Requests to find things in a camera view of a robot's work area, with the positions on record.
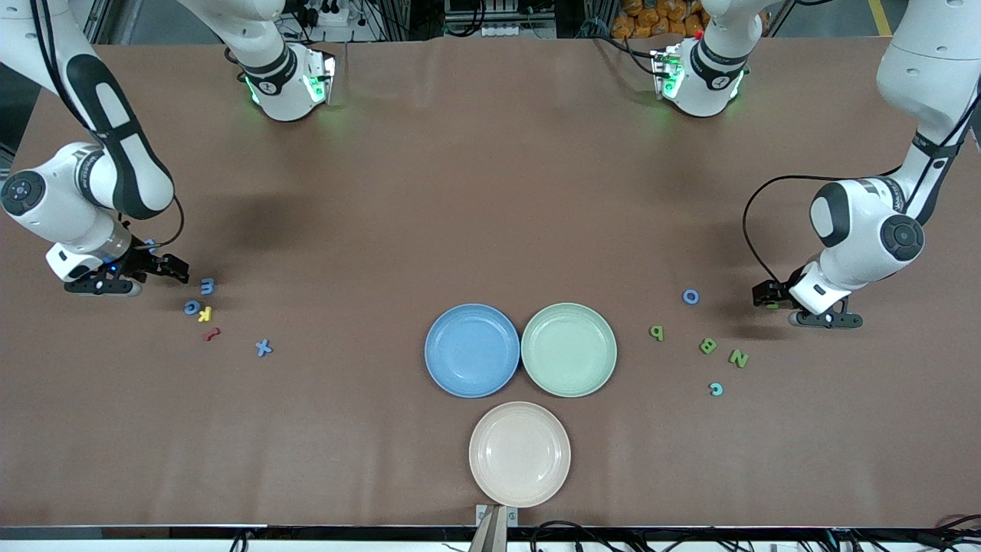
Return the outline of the green plate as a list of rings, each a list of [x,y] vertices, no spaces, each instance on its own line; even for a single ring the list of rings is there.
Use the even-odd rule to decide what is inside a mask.
[[[530,318],[521,338],[526,374],[556,397],[598,392],[612,377],[617,357],[611,325],[582,304],[547,305]]]

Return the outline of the beige plate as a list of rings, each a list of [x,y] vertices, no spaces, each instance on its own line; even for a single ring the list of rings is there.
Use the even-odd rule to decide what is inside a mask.
[[[568,478],[572,448],[563,424],[532,402],[495,406],[477,422],[468,446],[471,475],[487,498],[515,509],[543,505]]]

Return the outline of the brown table cover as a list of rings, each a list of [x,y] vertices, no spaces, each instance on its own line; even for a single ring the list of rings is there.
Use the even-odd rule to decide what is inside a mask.
[[[757,186],[904,157],[914,119],[875,83],[886,46],[760,42],[739,97],[694,119],[593,41],[330,44],[333,103],[293,123],[256,108],[220,46],[100,47],[175,179],[186,223],[169,251],[192,280],[71,296],[46,242],[0,213],[0,524],[469,524],[487,500],[472,429],[518,399],[573,448],[524,523],[981,513],[973,144],[922,255],[851,298],[861,329],[751,304],[765,274],[740,216]],[[586,397],[543,391],[521,360],[530,318],[560,303],[615,334],[614,373]],[[488,397],[454,397],[426,368],[428,330],[460,304],[519,334],[517,373]]]

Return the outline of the blue plate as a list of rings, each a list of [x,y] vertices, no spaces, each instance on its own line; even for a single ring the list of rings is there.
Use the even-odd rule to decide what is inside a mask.
[[[479,399],[501,391],[517,373],[520,338],[497,308],[460,304],[432,323],[423,354],[428,375],[441,390]]]

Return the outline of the orange packaged items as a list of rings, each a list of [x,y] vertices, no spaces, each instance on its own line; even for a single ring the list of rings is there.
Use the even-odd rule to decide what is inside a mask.
[[[700,0],[618,0],[609,31],[616,41],[665,34],[699,38],[711,19]]]

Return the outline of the white power strip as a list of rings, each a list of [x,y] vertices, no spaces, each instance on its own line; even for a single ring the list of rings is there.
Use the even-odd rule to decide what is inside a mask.
[[[306,27],[348,27],[366,24],[366,10],[360,0],[303,0]]]
[[[517,22],[484,22],[479,29],[473,29],[470,25],[454,24],[449,25],[446,31],[463,38],[511,38],[521,35],[522,28]]]

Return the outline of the black table edge rail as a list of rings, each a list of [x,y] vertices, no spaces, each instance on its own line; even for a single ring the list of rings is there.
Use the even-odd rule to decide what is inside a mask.
[[[475,535],[470,525],[24,525],[0,527],[7,541],[94,541],[94,539],[206,539],[246,541],[468,541]],[[852,541],[934,544],[940,548],[959,544],[981,545],[981,514],[957,518],[939,527],[589,527],[553,521],[509,528],[516,541],[546,541],[570,537],[574,541],[811,541],[824,547],[843,547]]]

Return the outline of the metal table bracket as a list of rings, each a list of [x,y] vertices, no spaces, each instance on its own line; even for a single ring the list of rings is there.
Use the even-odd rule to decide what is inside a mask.
[[[477,530],[468,552],[507,552],[508,530],[518,527],[518,509],[505,505],[478,505]]]

